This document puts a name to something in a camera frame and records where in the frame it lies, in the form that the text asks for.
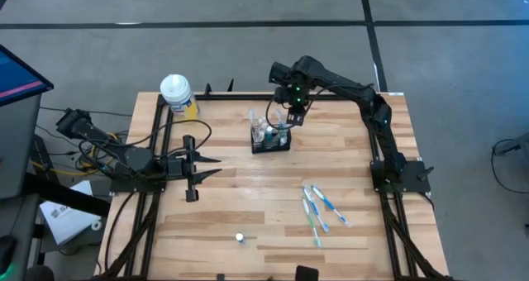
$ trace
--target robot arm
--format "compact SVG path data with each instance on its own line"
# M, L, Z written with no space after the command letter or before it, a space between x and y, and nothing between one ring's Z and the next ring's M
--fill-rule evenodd
M331 92L354 101L368 131L373 133L379 142L384 155L384 179L391 183L402 183L401 173L407 161L398 151L391 131L391 107L384 98L372 88L353 82L325 69L319 61L303 56L292 67L278 62L272 65L269 74L271 83L279 84L275 90L277 103L287 102L287 123L301 126L309 105L309 92L316 87L329 89Z
M198 200L197 184L220 169L197 173L195 162L220 162L203 157L195 149L195 139L183 136L183 151L155 158L149 148L125 145L92 124L86 111L67 109L57 122L57 131L70 139L90 142L115 160L114 168L88 160L106 175L112 178L111 192L145 192L164 191L168 180L187 179L186 201Z

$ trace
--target gray floor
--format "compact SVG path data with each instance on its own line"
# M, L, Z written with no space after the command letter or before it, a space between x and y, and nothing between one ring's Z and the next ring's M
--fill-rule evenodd
M488 20L529 16L529 0L370 0L374 19ZM0 23L363 19L360 0L8 0ZM526 280L527 195L493 180L490 148L529 132L526 98L529 26L392 27L376 30L388 90L405 92L431 176L436 218L450 273L458 279ZM1 30L0 43L54 82L49 107L132 112L136 93L156 91L169 73L195 90L271 90L275 60L312 55L338 74L375 81L364 27ZM53 129L60 114L41 111ZM94 116L104 130L126 118ZM42 134L50 151L72 149ZM62 164L71 160L57 157ZM497 159L502 181L529 191L518 153ZM58 280L87 278L97 249L50 254Z

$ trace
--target monitor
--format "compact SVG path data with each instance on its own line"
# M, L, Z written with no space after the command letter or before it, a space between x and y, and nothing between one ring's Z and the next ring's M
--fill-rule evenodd
M53 84L0 45L0 107L53 89Z

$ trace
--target white container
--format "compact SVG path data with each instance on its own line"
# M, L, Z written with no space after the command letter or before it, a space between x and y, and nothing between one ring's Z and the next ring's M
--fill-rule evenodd
M176 117L186 120L198 118L197 100L183 75L168 75L160 84L160 91Z

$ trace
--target wood plank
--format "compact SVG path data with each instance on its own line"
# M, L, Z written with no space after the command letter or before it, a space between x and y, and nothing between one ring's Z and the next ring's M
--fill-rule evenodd
M150 134L157 97L158 93L138 94L127 141ZM409 160L416 159L417 143L404 96L384 94L384 98L393 109L392 129L399 149ZM201 119L213 129L200 152L222 162L198 164L198 171L217 167L222 171L198 186L198 202L185 202L186 181L168 183L160 201L149 279L205 280L225 274L226 279L233 280L270 276L293 280L298 264L318 269L320 279L326 280L393 279L379 196L372 189L369 137L358 107L347 101L316 102L305 125L292 130L290 151L253 155L248 108L260 114L266 104L199 102ZM270 108L270 115L275 108ZM169 145L180 146L184 134L200 141L206 133L196 123L178 124ZM325 233L316 221L321 248L314 245L301 203L301 186L312 184L318 185L353 224L344 226L318 199L330 226L330 232ZM125 197L119 194L112 200L109 222L115 219ZM136 202L137 194L119 218L110 247L111 260L129 240ZM416 245L434 267L448 274L430 204L409 193L404 196L404 206ZM101 263L108 232L109 228L99 255ZM244 244L235 240L237 232L245 235ZM398 250L403 255L400 243ZM142 255L140 245L135 272Z

